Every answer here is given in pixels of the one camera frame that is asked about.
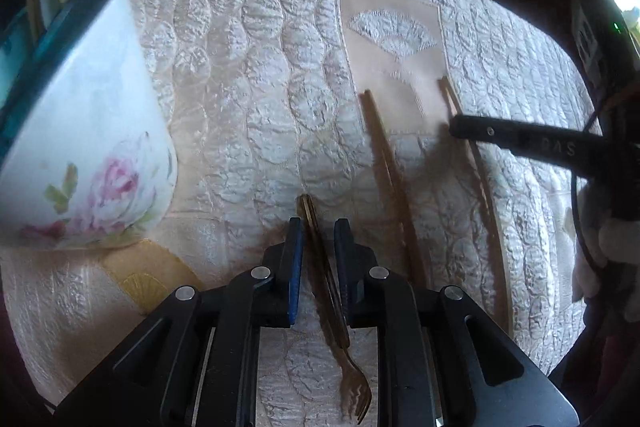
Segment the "right hand white glove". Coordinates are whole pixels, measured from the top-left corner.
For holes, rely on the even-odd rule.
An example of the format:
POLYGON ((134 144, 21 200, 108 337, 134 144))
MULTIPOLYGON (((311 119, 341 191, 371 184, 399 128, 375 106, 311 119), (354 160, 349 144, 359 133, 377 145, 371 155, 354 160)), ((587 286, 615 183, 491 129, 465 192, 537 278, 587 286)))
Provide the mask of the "right hand white glove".
POLYGON ((594 206, 579 209, 582 237, 585 239, 589 263, 584 248, 577 245, 572 273, 572 300, 596 297, 602 287, 604 269, 612 263, 630 265, 636 269, 631 292, 623 306, 623 317, 629 323, 639 321, 639 222, 613 218, 608 210, 594 206))

